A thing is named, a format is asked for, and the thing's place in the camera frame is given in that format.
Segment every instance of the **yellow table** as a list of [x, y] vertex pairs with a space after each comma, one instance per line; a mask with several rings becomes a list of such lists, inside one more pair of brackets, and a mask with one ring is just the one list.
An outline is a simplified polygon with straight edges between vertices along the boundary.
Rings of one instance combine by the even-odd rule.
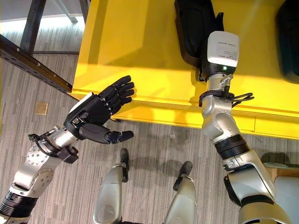
[[[243, 133], [299, 139], [299, 85], [279, 70], [275, 15], [284, 0], [213, 0], [226, 31], [240, 36], [231, 92], [255, 99], [233, 109]], [[135, 83], [133, 102], [114, 118], [200, 128], [206, 84], [179, 52], [174, 0], [93, 0], [71, 95], [98, 93], [122, 76]]]

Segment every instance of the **robot finger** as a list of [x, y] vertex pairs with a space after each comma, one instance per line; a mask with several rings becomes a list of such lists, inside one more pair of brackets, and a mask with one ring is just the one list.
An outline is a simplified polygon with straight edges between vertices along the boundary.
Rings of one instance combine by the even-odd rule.
[[120, 89], [122, 85], [131, 82], [131, 76], [125, 76], [117, 80], [115, 83], [112, 84], [116, 89]]
[[124, 84], [119, 90], [118, 94], [122, 95], [125, 91], [134, 88], [134, 83]]
[[104, 105], [110, 107], [113, 105], [117, 100], [119, 99], [118, 94], [115, 94], [112, 96], [112, 98], [108, 99], [106, 98]]
[[99, 97], [104, 99], [103, 101], [107, 101], [116, 94], [115, 88], [113, 86], [108, 86], [102, 92], [99, 93]]
[[110, 144], [116, 144], [119, 142], [123, 142], [130, 138], [134, 137], [134, 133], [132, 131], [125, 131], [125, 132], [116, 132], [112, 131], [105, 134], [105, 140]]
[[108, 110], [110, 111], [110, 113], [115, 114], [116, 113], [115, 110], [117, 110], [120, 107], [121, 107], [121, 100], [118, 98], [112, 105], [108, 107]]
[[111, 107], [110, 115], [116, 114], [121, 109], [121, 102], [118, 105], [115, 105], [113, 108]]
[[127, 97], [127, 98], [124, 98], [124, 100], [121, 101], [121, 105], [125, 105], [127, 103], [130, 103], [132, 102], [132, 98], [131, 97]]
[[121, 100], [124, 100], [126, 97], [132, 96], [133, 94], [134, 94], [134, 90], [127, 90], [120, 95], [120, 98]]

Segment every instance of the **black object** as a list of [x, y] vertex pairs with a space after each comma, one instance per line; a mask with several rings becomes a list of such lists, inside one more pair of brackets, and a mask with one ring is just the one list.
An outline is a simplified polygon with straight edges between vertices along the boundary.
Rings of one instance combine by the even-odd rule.
[[232, 102], [232, 108], [238, 104], [240, 104], [243, 101], [248, 101], [254, 99], [253, 93], [248, 92], [245, 94], [242, 94], [240, 96], [235, 96], [233, 93], [229, 92], [229, 85], [224, 87], [224, 91], [219, 90], [208, 90], [204, 93], [202, 93], [199, 97], [199, 107], [202, 107], [202, 100], [207, 97], [213, 95], [215, 97], [224, 98], [225, 100]]
[[122, 148], [120, 151], [121, 162], [126, 164], [126, 168], [122, 168], [122, 182], [126, 183], [129, 180], [128, 171], [129, 171], [129, 152], [126, 148]]
[[0, 35], [0, 37], [1, 58], [63, 93], [71, 92], [72, 85], [70, 83], [4, 36]]
[[242, 207], [246, 204], [255, 203], [255, 202], [263, 202], [263, 203], [269, 203], [274, 204], [271, 198], [267, 197], [266, 195], [252, 195], [245, 197], [241, 200]]
[[88, 1], [87, 0], [79, 0], [79, 2], [80, 2], [81, 10], [82, 10], [82, 15], [84, 18], [84, 23], [86, 24], [87, 14], [88, 14]]
[[240, 134], [231, 136], [214, 145], [223, 160], [250, 150], [245, 139]]
[[15, 218], [28, 217], [36, 205], [37, 199], [16, 195], [9, 191], [0, 205], [0, 213]]
[[224, 31], [223, 13], [215, 17], [211, 0], [175, 0], [176, 27], [182, 58], [201, 67], [204, 41], [216, 30]]
[[134, 83], [130, 81], [130, 76], [122, 77], [99, 95], [92, 94], [67, 115], [64, 126], [80, 140], [114, 144], [132, 138], [134, 134], [131, 131], [111, 132], [102, 126], [124, 104], [132, 101]]
[[182, 165], [182, 167], [179, 171], [178, 178], [176, 179], [176, 181], [172, 187], [174, 191], [178, 191], [179, 185], [183, 180], [182, 175], [189, 175], [192, 170], [192, 167], [193, 167], [193, 164], [190, 161], [184, 162], [184, 164]]
[[286, 0], [277, 14], [280, 65], [285, 79], [299, 84], [299, 4]]
[[224, 180], [224, 185], [226, 187], [226, 190], [228, 191], [229, 199], [233, 203], [235, 203], [236, 205], [241, 207], [241, 202], [239, 201], [237, 195], [235, 194], [235, 191], [234, 191], [232, 185], [230, 184], [228, 176], [225, 176], [223, 180]]
[[32, 55], [46, 0], [32, 0], [20, 48]]
[[74, 163], [79, 158], [77, 154], [78, 150], [74, 146], [70, 146], [61, 148], [56, 155], [63, 162]]

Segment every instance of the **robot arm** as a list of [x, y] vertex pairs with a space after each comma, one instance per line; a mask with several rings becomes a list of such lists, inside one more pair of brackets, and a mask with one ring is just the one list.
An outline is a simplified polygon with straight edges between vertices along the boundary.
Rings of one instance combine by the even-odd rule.
[[78, 150], [72, 145], [78, 140], [90, 139], [103, 144], [115, 144], [132, 138], [133, 132], [110, 131], [102, 125], [111, 115], [131, 102], [134, 83], [126, 76], [103, 90], [90, 93], [69, 112], [64, 127], [54, 127], [45, 134], [28, 135], [35, 142], [25, 163], [17, 171], [8, 194], [0, 205], [0, 224], [26, 224], [37, 199], [50, 184], [61, 161], [73, 163]]
[[270, 175], [255, 151], [249, 149], [231, 114], [234, 105], [253, 99], [251, 93], [238, 97], [229, 93], [239, 56], [239, 38], [214, 31], [205, 47], [202, 78], [207, 91], [199, 99], [204, 118], [202, 130], [229, 172], [224, 183], [230, 199], [241, 207], [239, 223], [290, 224], [286, 213], [275, 203], [276, 189]]

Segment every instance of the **black metal beam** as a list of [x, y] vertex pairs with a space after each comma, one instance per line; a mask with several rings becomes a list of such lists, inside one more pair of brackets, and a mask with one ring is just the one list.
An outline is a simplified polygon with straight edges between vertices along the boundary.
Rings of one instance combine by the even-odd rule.
[[20, 48], [32, 55], [46, 0], [32, 0]]
[[54, 50], [37, 50], [33, 51], [37, 55], [78, 55], [79, 51], [54, 51]]
[[21, 70], [33, 75], [44, 83], [63, 93], [71, 92], [72, 85], [44, 66], [38, 60], [0, 35], [0, 56]]
[[80, 6], [82, 10], [82, 15], [84, 18], [84, 23], [86, 24], [86, 19], [87, 19], [87, 14], [88, 14], [88, 0], [79, 0], [80, 1]]

